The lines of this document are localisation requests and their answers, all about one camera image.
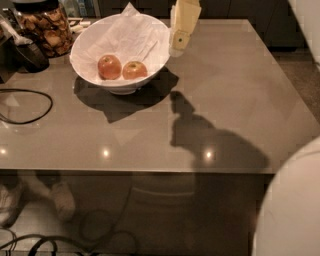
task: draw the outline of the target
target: cabinet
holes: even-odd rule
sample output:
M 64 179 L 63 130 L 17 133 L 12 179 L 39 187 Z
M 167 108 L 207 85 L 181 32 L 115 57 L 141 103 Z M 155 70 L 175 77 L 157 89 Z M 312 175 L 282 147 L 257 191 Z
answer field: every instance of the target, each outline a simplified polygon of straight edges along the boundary
M 98 0 L 102 17 L 120 13 L 128 0 Z M 140 12 L 169 18 L 175 0 L 131 0 Z M 201 19 L 248 19 L 268 47 L 303 47 L 304 37 L 287 0 L 200 0 Z

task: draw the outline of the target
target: jar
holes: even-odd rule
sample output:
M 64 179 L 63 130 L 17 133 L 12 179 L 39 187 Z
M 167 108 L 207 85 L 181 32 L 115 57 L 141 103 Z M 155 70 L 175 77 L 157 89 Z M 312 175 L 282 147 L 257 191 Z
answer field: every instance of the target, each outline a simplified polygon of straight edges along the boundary
M 0 40 L 4 37 L 4 32 L 3 32 L 3 29 L 0 25 Z
M 47 57 L 58 57 L 70 51 L 72 32 L 63 5 L 58 0 L 11 1 L 21 29 L 36 38 L 35 43 Z

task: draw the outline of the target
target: apple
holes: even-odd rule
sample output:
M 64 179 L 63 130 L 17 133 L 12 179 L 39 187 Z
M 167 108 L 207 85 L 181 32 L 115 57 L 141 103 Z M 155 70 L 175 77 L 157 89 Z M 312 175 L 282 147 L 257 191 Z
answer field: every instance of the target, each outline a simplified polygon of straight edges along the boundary
M 146 66 L 140 61 L 129 61 L 124 65 L 122 70 L 122 76 L 124 79 L 135 79 L 138 77 L 148 76 L 148 71 Z
M 121 62 L 115 55 L 103 55 L 98 61 L 98 71 L 102 79 L 117 79 L 121 75 L 121 70 Z

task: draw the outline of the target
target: glossy tabletop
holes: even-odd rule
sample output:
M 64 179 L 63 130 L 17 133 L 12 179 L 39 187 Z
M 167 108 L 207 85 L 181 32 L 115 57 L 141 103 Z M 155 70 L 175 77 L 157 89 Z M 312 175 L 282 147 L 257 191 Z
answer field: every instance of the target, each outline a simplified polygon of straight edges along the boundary
M 247 20 L 200 20 L 184 55 L 118 96 L 77 76 L 68 56 L 2 88 L 49 94 L 27 125 L 0 123 L 0 168 L 275 173 L 320 127 Z M 1 94 L 13 119 L 48 100 Z

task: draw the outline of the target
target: power cord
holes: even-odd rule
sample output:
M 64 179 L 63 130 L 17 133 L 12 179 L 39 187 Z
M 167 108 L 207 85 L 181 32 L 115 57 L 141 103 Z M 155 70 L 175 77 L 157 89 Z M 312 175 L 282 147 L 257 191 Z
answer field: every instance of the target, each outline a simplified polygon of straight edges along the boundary
M 38 252 L 38 249 L 45 243 L 47 242 L 50 242 L 52 244 L 52 252 L 51 252 L 51 255 L 52 256 L 55 256 L 56 253 L 58 252 L 58 246 L 57 246 L 57 243 L 56 242 L 64 242 L 64 243 L 68 243 L 68 244 L 71 244 L 73 246 L 75 246 L 76 248 L 80 249 L 82 252 L 86 253 L 86 255 L 88 253 L 89 256 L 97 256 L 99 255 L 100 253 L 97 253 L 97 252 L 92 252 L 94 249 L 96 249 L 99 245 L 101 245 L 101 243 L 103 242 L 104 244 L 105 243 L 109 243 L 111 241 L 112 238 L 114 238 L 115 236 L 117 235 L 127 235 L 129 237 L 131 237 L 134 241 L 134 244 L 135 244 L 135 247 L 136 247 L 136 251 L 138 251 L 138 248 L 139 248 L 139 242 L 137 240 L 137 238 L 134 236 L 133 233 L 129 232 L 129 231 L 126 231 L 126 230 L 116 230 L 118 224 L 121 222 L 121 220 L 123 219 L 124 217 L 124 213 L 128 207 L 128 204 L 129 204 L 129 199 L 130 199 L 130 196 L 131 196 L 131 192 L 132 192 L 132 187 L 130 186 L 129 188 L 129 191 L 126 195 L 126 198 L 125 198 L 125 202 L 123 204 L 123 207 L 120 211 L 120 214 L 119 214 L 119 217 L 117 218 L 117 220 L 115 221 L 115 223 L 111 226 L 110 230 L 108 230 L 105 234 L 103 234 L 102 236 L 100 236 L 98 239 L 89 239 L 88 237 L 85 236 L 84 234 L 84 230 L 83 230 L 83 227 L 84 227 L 84 222 L 87 221 L 87 218 L 88 218 L 88 214 L 84 216 L 83 220 L 81 221 L 80 223 L 80 236 L 85 239 L 85 240 L 89 240 L 91 242 L 95 242 L 93 246 L 84 246 L 82 245 L 81 243 L 71 239 L 71 238 L 68 238 L 68 237 L 64 237 L 64 236 L 44 236 L 44 235 L 39 235 L 39 234 L 29 234 L 29 235 L 25 235 L 25 236 L 21 236 L 21 237 L 17 237 L 16 234 L 11 231 L 10 229 L 4 229 L 3 230 L 6 230 L 8 232 L 11 233 L 12 235 L 12 240 L 4 245 L 1 245 L 0 246 L 0 250 L 3 250 L 4 248 L 8 247 L 8 246 L 11 246 L 9 248 L 8 251 L 6 251 L 6 253 L 8 252 L 9 255 L 11 253 L 11 251 L 13 251 L 15 249 L 15 246 L 17 244 L 17 242 L 21 241 L 21 240 L 25 240 L 25 239 L 30 239 L 30 238 L 40 238 L 33 246 L 32 248 L 30 249 L 29 253 L 28 253 L 28 256 L 36 256 L 37 252 Z M 84 256 L 83 253 L 81 252 L 74 252 L 76 255 L 78 256 Z
M 9 123 L 9 124 L 17 124 L 17 125 L 29 124 L 29 123 L 32 123 L 32 122 L 35 122 L 35 121 L 41 119 L 42 117 L 47 115 L 50 112 L 50 110 L 52 109 L 53 99 L 51 98 L 50 95 L 48 95 L 48 94 L 46 94 L 44 92 L 35 91 L 35 90 L 28 90 L 28 89 L 17 89 L 17 88 L 14 88 L 14 89 L 0 89 L 0 94 L 1 93 L 8 93 L 8 92 L 29 92 L 29 93 L 39 94 L 39 95 L 42 95 L 42 96 L 46 97 L 49 100 L 50 105 L 49 105 L 48 109 L 42 115 L 40 115 L 40 116 L 38 116 L 38 117 L 36 117 L 34 119 L 31 119 L 31 120 L 18 122 L 18 121 L 14 121 L 14 120 L 11 120 L 11 119 L 7 118 L 2 113 L 0 113 L 0 121 L 6 122 L 6 123 Z

